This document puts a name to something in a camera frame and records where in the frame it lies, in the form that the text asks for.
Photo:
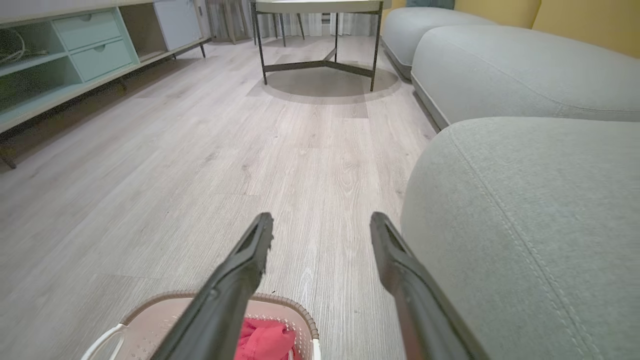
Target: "light blue drawer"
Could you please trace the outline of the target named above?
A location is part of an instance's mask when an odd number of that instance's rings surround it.
[[[111,11],[68,17],[53,23],[68,50],[120,36]]]
[[[85,81],[131,63],[131,57],[123,40],[110,42],[73,54],[71,59]]]

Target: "sofa seat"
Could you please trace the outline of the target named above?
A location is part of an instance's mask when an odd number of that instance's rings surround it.
[[[450,25],[495,25],[493,21],[468,13],[441,8],[400,8],[387,15],[382,30],[382,46],[400,73],[411,77],[415,48],[429,30]]]
[[[492,359],[640,354],[640,124],[466,120],[408,182],[402,234]]]
[[[640,120],[640,60],[530,29],[428,31],[412,81],[441,128],[492,116]]]

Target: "laminate floor plank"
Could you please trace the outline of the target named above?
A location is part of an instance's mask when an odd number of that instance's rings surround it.
[[[371,66],[373,37],[340,37]],[[318,60],[333,37],[265,39],[266,63]],[[268,74],[252,42],[206,44],[36,119],[0,169],[0,354],[78,359],[146,298],[197,289],[261,211],[259,291],[315,318],[327,359],[402,359],[369,219],[398,224],[435,135],[380,52],[376,87],[335,69]]]

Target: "sheer curtain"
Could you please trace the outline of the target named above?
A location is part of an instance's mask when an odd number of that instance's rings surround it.
[[[247,18],[247,26],[249,27],[249,33],[252,32],[251,27],[251,4],[249,0],[242,0],[243,6],[249,9],[245,13]],[[276,15],[276,26],[278,26],[278,36],[280,36],[280,14]],[[302,26],[305,30],[305,36],[319,37],[322,35],[322,14],[319,13],[301,13],[300,18],[302,20]],[[294,13],[282,14],[284,22],[284,33],[286,36],[302,35],[300,32],[300,25],[298,25],[298,16]],[[275,37],[275,28],[273,27],[273,16],[271,14],[258,15],[258,22],[260,23],[260,35],[262,37]]]
[[[331,14],[331,35],[335,35],[335,14]],[[378,16],[362,13],[341,13],[338,21],[338,35],[371,36],[376,34]]]
[[[221,6],[221,0],[206,0],[209,2],[211,9],[212,27],[214,34],[213,37],[227,38],[228,33],[226,29],[226,20],[224,11]],[[246,33],[251,38],[253,37],[253,24],[251,22],[251,2],[250,0],[237,0],[242,4],[242,10],[244,13],[244,20],[246,22]],[[234,31],[236,37],[239,38],[244,34],[242,15],[238,11],[237,6],[231,7],[231,14],[234,19]],[[286,36],[302,35],[300,32],[300,25],[298,24],[298,16],[296,14],[282,14],[284,22],[284,31]],[[300,14],[302,20],[302,26],[305,30],[305,36],[319,37],[322,35],[322,14],[319,13],[302,13]],[[275,14],[276,23],[278,26],[278,36],[281,34],[280,29],[280,14]],[[275,28],[273,24],[273,16],[271,14],[258,15],[258,22],[260,23],[260,34],[262,37],[275,37]]]

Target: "pink cloth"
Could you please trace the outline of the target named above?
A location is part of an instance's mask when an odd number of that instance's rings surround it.
[[[234,360],[301,360],[294,342],[296,333],[281,322],[245,318]]]

